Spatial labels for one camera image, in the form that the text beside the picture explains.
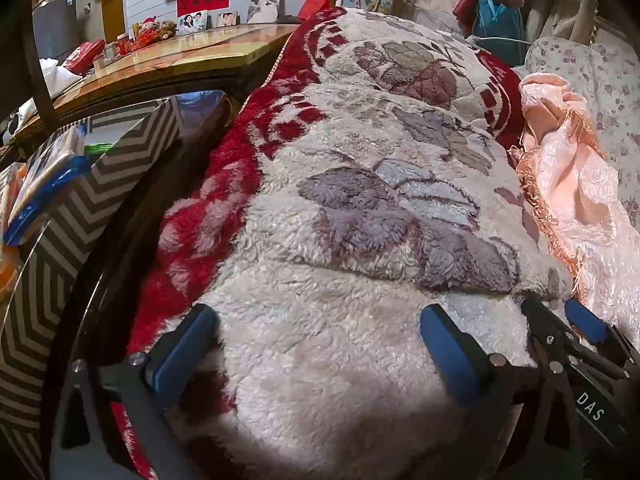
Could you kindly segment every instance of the photo frame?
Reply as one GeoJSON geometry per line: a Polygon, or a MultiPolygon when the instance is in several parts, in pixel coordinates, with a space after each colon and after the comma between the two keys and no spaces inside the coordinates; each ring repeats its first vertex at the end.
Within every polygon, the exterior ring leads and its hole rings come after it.
{"type": "Polygon", "coordinates": [[[202,32],[207,30],[207,19],[209,11],[199,10],[194,14],[185,14],[180,17],[180,23],[176,29],[177,36],[193,34],[194,32],[202,32]]]}
{"type": "Polygon", "coordinates": [[[275,23],[280,15],[282,0],[251,0],[247,23],[275,23]]]}
{"type": "Polygon", "coordinates": [[[238,12],[236,10],[230,10],[229,12],[222,12],[218,15],[216,22],[217,27],[231,27],[238,24],[238,12]]]}

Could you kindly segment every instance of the pink satin fabric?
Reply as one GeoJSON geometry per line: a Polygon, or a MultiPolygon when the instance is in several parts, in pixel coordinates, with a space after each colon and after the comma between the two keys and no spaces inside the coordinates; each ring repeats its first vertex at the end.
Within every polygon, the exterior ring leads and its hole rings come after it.
{"type": "Polygon", "coordinates": [[[526,193],[539,209],[536,218],[546,216],[539,223],[556,255],[573,257],[567,263],[578,298],[637,345],[640,235],[618,200],[618,173],[599,150],[587,101],[548,73],[526,76],[520,95],[527,155],[518,173],[523,178],[529,170],[535,181],[526,193]]]}

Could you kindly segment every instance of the refrigerator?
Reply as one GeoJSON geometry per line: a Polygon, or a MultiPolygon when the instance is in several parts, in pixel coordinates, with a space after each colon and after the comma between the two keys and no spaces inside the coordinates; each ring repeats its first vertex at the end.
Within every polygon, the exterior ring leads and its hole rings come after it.
{"type": "Polygon", "coordinates": [[[38,57],[62,64],[80,44],[76,0],[45,0],[33,11],[33,32],[38,57]]]}

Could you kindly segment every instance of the stuffed toy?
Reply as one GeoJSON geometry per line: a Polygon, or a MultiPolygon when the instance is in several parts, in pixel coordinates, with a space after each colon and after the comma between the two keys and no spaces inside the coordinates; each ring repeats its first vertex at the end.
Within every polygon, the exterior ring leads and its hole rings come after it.
{"type": "Polygon", "coordinates": [[[130,49],[132,51],[149,46],[152,43],[158,41],[158,27],[156,23],[156,17],[147,18],[142,25],[140,25],[140,32],[138,33],[137,40],[131,44],[130,49]]]}
{"type": "Polygon", "coordinates": [[[148,30],[158,30],[159,25],[156,22],[156,17],[147,18],[142,25],[140,25],[140,33],[144,33],[148,30]]]}
{"type": "Polygon", "coordinates": [[[171,20],[167,20],[166,22],[162,22],[162,25],[158,29],[158,38],[161,41],[168,40],[175,36],[175,28],[176,24],[171,20]]]}

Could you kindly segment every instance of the blue gripper pad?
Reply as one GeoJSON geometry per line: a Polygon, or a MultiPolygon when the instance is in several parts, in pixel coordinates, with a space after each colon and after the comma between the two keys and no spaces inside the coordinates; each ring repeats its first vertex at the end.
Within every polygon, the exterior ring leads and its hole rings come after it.
{"type": "Polygon", "coordinates": [[[604,343],[609,337],[607,324],[577,300],[564,304],[564,315],[592,345],[604,343]]]}
{"type": "Polygon", "coordinates": [[[216,341],[220,320],[215,311],[197,304],[173,332],[164,334],[149,352],[147,384],[161,410],[173,406],[195,367],[216,341]]]}
{"type": "Polygon", "coordinates": [[[472,409],[482,397],[482,370],[486,354],[476,340],[463,333],[439,304],[420,314],[420,335],[447,390],[461,406],[472,409]]]}

